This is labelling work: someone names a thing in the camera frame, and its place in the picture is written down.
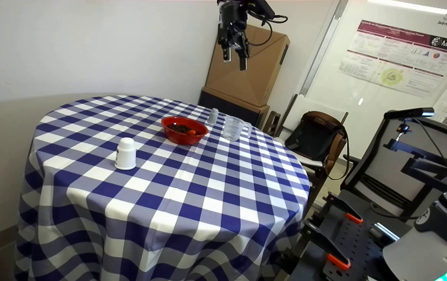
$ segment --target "white cup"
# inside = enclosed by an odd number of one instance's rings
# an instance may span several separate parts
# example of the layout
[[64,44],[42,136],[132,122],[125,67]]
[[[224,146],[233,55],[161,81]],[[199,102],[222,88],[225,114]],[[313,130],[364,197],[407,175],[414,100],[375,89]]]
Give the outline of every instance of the white cup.
[[132,138],[122,138],[117,146],[116,169],[132,170],[136,167],[136,149],[138,146]]

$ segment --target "wall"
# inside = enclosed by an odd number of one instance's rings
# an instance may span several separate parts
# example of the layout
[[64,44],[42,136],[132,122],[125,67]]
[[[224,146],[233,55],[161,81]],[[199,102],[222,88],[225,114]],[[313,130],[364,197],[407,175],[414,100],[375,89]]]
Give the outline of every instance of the wall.
[[89,94],[196,103],[214,2],[0,0],[0,231],[14,225],[35,125]]
[[271,111],[285,114],[291,97],[300,92],[336,5],[338,0],[274,2],[274,11],[289,17],[274,30],[288,35],[291,44],[269,99]]

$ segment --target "red object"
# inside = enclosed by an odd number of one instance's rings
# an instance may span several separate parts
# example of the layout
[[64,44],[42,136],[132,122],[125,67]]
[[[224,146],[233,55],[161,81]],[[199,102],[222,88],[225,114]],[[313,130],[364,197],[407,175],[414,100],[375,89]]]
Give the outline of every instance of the red object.
[[349,272],[350,270],[350,261],[349,261],[349,264],[346,264],[346,263],[343,263],[343,261],[339,261],[336,256],[333,256],[333,255],[327,255],[327,259],[336,267],[336,269],[339,269],[339,270],[343,270],[343,272]]
[[357,224],[357,225],[363,225],[363,222],[364,222],[363,217],[360,219],[360,217],[355,217],[353,214],[349,214],[349,213],[346,214],[346,219]]
[[208,135],[202,122],[188,117],[164,117],[161,125],[166,138],[182,146],[196,146]]

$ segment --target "bowl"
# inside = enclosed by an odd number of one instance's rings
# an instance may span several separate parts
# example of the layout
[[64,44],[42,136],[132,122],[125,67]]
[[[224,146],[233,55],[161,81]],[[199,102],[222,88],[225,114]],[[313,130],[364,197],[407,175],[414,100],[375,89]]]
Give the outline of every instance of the bowl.
[[166,138],[182,146],[196,146],[208,135],[202,122],[188,117],[164,117],[161,125]]

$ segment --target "round table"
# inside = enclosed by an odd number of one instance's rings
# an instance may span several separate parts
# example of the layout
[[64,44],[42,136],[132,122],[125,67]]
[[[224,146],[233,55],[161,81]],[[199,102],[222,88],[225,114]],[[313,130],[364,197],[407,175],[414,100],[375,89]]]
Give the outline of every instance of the round table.
[[[21,197],[17,280],[257,280],[299,238],[310,181],[257,128],[230,142],[224,116],[193,147],[161,119],[208,121],[167,99],[77,100],[38,125]],[[133,170],[114,167],[121,138]]]

